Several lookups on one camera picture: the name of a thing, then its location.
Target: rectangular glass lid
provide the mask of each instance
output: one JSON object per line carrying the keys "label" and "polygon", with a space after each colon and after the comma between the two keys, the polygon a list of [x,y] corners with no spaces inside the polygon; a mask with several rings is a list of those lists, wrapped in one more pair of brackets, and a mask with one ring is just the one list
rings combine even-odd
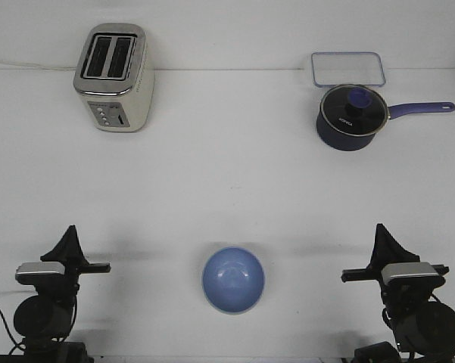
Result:
{"label": "rectangular glass lid", "polygon": [[341,84],[385,84],[382,60],[372,51],[325,51],[311,54],[313,82],[317,87]]}

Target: bowl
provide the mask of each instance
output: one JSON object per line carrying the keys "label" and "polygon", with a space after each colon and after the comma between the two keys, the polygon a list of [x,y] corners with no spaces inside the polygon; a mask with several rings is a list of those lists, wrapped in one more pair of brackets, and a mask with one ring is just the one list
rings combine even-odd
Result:
{"label": "bowl", "polygon": [[209,258],[202,274],[202,286],[209,302],[222,312],[240,313],[259,300],[264,272],[251,252],[227,247]]}

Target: saucepan handle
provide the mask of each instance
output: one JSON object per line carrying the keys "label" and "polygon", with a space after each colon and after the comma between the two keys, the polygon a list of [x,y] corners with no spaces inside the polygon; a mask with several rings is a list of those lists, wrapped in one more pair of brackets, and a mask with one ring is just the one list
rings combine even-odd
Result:
{"label": "saucepan handle", "polygon": [[416,104],[396,104],[388,108],[391,119],[397,119],[409,113],[453,112],[455,104],[452,102],[425,102]]}

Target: saucepan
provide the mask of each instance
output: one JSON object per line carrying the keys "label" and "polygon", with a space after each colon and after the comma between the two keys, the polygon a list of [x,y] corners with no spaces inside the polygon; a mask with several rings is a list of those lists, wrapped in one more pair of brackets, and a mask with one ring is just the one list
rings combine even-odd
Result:
{"label": "saucepan", "polygon": [[316,130],[335,149],[353,151],[367,146],[389,119],[409,113],[452,112],[452,102],[397,104],[388,107],[377,92],[364,85],[337,85],[319,106]]}

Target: toaster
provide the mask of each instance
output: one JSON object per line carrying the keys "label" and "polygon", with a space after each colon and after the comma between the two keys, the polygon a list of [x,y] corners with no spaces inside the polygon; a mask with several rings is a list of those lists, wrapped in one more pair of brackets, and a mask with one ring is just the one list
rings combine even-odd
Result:
{"label": "toaster", "polygon": [[91,30],[77,64],[74,88],[98,129],[134,132],[146,123],[154,69],[140,26],[105,23]]}

